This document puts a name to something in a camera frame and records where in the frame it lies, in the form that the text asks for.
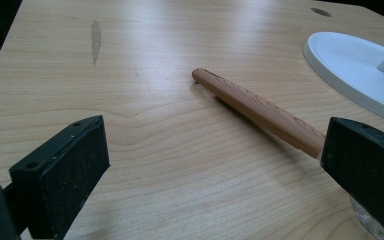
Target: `screw hole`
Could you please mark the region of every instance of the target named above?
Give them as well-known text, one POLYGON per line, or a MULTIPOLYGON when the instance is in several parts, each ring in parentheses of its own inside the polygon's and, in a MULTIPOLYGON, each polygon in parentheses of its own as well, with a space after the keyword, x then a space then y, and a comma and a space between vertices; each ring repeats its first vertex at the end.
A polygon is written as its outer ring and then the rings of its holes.
POLYGON ((325 16, 325 17, 332 17, 332 15, 330 15, 330 13, 326 12, 325 10, 322 10, 320 8, 311 8, 311 10, 317 14, 320 14, 322 16, 325 16))
POLYGON ((37 162, 32 162, 32 163, 27 164, 26 168, 32 169, 32 168, 37 167, 37 165, 39 165, 37 162))

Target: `wooden table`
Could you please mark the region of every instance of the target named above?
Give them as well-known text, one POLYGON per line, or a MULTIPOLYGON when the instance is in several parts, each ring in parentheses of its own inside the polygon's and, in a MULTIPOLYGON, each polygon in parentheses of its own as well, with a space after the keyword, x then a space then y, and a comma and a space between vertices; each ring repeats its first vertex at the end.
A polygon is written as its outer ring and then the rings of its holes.
POLYGON ((307 64, 319 31, 384 45, 383 17, 325 2, 24 0, 0 54, 0 184, 66 125, 102 114, 112 166, 66 239, 370 239, 317 161, 191 77, 207 68, 322 132, 331 116, 384 131, 307 64))

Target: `black object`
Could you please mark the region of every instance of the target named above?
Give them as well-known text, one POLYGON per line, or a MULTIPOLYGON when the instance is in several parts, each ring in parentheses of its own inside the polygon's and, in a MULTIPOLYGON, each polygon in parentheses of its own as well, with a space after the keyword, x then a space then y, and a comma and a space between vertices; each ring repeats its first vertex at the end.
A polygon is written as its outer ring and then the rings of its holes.
POLYGON ((384 227, 384 133, 331 118, 321 164, 384 227))
POLYGON ((33 238, 63 239, 109 166, 102 116, 66 127, 10 168, 0 233, 13 235, 0 239, 19 239, 26 227, 33 238))

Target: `white round base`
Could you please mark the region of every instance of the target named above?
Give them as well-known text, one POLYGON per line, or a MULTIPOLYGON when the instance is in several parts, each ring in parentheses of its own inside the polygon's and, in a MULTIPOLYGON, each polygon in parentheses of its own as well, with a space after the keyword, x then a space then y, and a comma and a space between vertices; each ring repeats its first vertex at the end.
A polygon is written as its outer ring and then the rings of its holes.
POLYGON ((384 117, 384 72, 377 66, 384 47, 334 32, 310 36, 304 56, 311 67, 332 87, 384 117))

